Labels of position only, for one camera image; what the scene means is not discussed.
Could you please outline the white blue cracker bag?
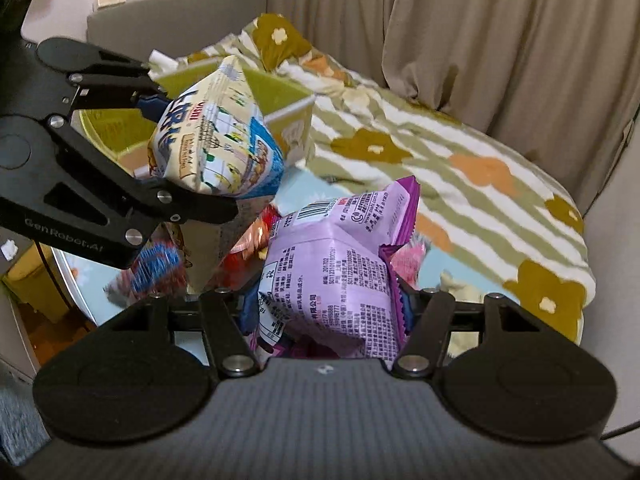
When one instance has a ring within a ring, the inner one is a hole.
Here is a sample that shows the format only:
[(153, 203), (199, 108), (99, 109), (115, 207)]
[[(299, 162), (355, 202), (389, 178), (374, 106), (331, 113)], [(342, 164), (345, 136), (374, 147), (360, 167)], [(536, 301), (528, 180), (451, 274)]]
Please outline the white blue cracker bag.
[(281, 149), (234, 55), (169, 103), (149, 149), (153, 177), (204, 195), (272, 197), (284, 171)]

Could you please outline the purple snack bag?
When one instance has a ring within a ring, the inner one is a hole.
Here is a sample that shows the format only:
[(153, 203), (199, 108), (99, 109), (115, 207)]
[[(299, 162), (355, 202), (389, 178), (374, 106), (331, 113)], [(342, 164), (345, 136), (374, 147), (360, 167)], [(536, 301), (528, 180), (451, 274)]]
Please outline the purple snack bag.
[(317, 218), (303, 209), (278, 220), (257, 287), (259, 339), (308, 336), (341, 358), (392, 364), (406, 340), (390, 256), (416, 225), (414, 177), (338, 198)]

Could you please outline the pink candy bag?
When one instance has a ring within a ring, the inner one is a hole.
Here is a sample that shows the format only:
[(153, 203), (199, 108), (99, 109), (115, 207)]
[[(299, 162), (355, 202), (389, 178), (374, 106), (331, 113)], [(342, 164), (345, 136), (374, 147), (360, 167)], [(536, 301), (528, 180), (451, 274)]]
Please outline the pink candy bag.
[(413, 288), (418, 286), (419, 273), (427, 254), (427, 244), (410, 242), (401, 246), (390, 258), (396, 274)]

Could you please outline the white roll on bed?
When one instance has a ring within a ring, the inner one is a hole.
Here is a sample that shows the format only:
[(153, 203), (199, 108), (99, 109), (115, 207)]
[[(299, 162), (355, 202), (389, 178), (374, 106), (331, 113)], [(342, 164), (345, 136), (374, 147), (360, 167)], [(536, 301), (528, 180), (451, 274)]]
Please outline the white roll on bed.
[(180, 64), (175, 58), (171, 58), (163, 52), (153, 50), (149, 55), (149, 66), (153, 73), (163, 74), (178, 70)]

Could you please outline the grey bed headboard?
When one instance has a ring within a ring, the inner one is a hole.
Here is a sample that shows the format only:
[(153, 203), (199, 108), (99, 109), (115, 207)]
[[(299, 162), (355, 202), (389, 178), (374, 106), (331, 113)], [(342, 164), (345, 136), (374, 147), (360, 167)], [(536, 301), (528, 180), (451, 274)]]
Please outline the grey bed headboard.
[(145, 61), (157, 50), (178, 58), (237, 34), (267, 0), (140, 0), (90, 14), (90, 44)]

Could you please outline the floral striped blanket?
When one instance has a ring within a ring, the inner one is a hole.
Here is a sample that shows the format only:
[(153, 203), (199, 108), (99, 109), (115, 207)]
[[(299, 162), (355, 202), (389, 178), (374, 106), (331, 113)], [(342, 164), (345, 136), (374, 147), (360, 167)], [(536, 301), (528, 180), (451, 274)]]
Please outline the floral striped blanket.
[(282, 15), (262, 14), (189, 61), (227, 55), (314, 94), (310, 172), (354, 192), (415, 177), (421, 234), (579, 340), (596, 280), (582, 215), (558, 181), (486, 134), (344, 67)]

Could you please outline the beige curtain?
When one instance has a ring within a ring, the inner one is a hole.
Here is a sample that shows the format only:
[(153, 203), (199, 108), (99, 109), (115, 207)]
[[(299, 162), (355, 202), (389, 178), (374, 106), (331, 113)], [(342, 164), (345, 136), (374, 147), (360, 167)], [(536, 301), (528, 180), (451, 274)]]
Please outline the beige curtain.
[(639, 0), (267, 0), (319, 50), (509, 145), (587, 209), (639, 106)]

